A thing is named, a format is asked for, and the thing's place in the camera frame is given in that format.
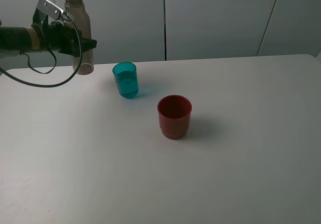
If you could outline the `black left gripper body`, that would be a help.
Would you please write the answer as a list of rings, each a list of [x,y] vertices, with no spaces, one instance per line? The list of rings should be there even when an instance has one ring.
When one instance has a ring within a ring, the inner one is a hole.
[[[33,50],[53,51],[79,57],[81,44],[77,36],[78,31],[64,26],[65,21],[70,21],[66,11],[57,8],[52,10],[37,8],[31,25],[36,32]]]

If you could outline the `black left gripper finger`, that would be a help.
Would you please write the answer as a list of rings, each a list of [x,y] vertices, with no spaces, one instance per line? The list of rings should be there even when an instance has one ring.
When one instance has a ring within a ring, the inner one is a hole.
[[[94,39],[80,38],[80,55],[97,47],[97,41]]]

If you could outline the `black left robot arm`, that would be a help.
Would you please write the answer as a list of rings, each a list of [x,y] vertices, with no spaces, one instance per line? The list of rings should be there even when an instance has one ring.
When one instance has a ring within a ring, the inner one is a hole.
[[[64,10],[36,9],[30,27],[1,27],[1,58],[22,53],[58,52],[74,57],[94,49],[96,40],[83,38],[79,30],[64,26]]]

